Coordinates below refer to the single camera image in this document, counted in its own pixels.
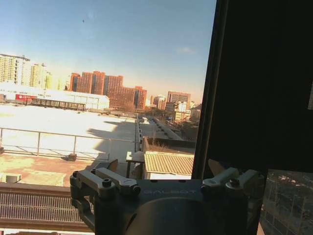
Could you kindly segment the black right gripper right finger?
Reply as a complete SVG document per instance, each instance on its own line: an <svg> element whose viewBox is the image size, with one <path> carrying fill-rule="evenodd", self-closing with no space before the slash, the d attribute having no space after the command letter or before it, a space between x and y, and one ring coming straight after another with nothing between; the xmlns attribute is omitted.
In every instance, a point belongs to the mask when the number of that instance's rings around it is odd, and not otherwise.
<svg viewBox="0 0 313 235"><path fill-rule="evenodd" d="M234 167L222 166L216 160L208 160L212 178L202 181L201 192L206 195L218 195L222 191L241 191L247 196L262 196L265 178L259 171L248 169L240 171Z"/></svg>

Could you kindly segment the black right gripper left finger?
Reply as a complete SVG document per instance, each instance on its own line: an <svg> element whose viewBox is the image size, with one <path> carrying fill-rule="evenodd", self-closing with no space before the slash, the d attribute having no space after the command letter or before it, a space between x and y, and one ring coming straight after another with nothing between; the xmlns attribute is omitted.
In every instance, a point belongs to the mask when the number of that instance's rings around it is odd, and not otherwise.
<svg viewBox="0 0 313 235"><path fill-rule="evenodd" d="M141 188L135 179L126 178L107 167L83 169L70 177L71 196L137 196Z"/></svg>

